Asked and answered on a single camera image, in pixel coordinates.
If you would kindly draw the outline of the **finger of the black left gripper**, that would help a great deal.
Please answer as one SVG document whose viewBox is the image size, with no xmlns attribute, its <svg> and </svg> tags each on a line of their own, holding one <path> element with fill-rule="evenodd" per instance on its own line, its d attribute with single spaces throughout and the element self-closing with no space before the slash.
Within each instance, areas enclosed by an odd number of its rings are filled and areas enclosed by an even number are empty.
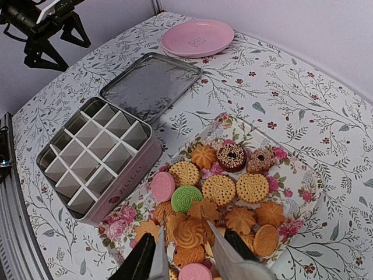
<svg viewBox="0 0 373 280">
<path fill-rule="evenodd" d="M 48 40 L 28 39 L 24 48 L 24 63 L 30 68 L 66 71 L 68 64 Z"/>
<path fill-rule="evenodd" d="M 61 40 L 83 48 L 91 46 L 91 41 L 84 30 L 79 16 L 71 16 L 67 18 L 62 28 Z"/>
</svg>

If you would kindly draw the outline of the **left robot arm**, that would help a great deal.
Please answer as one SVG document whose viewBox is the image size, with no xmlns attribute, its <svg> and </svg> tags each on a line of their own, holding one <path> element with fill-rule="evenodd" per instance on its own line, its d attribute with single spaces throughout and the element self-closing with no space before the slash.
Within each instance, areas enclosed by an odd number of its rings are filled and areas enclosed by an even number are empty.
<svg viewBox="0 0 373 280">
<path fill-rule="evenodd" d="M 81 1 L 53 1 L 44 9 L 43 1 L 1 1 L 3 33 L 25 43 L 24 64 L 30 68 L 66 71 L 68 64 L 52 46 L 49 39 L 62 32 L 61 40 L 80 47 L 90 47 L 75 6 Z"/>
</svg>

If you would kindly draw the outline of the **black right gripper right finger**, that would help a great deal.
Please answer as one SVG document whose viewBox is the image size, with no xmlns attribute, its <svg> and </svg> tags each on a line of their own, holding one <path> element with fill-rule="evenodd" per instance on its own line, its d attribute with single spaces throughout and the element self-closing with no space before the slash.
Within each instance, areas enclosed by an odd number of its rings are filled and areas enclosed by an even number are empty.
<svg viewBox="0 0 373 280">
<path fill-rule="evenodd" d="M 233 247 L 233 249 L 244 259 L 259 263 L 253 249 L 250 249 L 236 231 L 227 229 L 224 238 Z"/>
</svg>

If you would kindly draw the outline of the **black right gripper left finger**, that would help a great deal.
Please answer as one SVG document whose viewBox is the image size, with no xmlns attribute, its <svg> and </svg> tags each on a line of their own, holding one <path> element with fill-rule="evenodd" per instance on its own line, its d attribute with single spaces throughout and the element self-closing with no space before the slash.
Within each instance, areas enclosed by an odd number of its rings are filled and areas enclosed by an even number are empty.
<svg viewBox="0 0 373 280">
<path fill-rule="evenodd" d="M 109 280 L 148 279 L 155 248 L 154 237 L 150 233 L 145 233 Z"/>
</svg>

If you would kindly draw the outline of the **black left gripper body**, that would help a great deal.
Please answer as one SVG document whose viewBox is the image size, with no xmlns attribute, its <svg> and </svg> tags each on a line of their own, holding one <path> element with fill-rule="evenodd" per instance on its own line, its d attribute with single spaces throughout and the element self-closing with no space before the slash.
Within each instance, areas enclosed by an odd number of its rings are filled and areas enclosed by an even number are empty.
<svg viewBox="0 0 373 280">
<path fill-rule="evenodd" d="M 71 16 L 77 16 L 73 11 L 68 12 L 64 16 L 48 16 L 43 22 L 35 25 L 31 28 L 31 35 L 28 39 L 33 39 L 37 41 L 48 40 L 57 34 L 59 31 L 62 31 L 65 21 Z"/>
</svg>

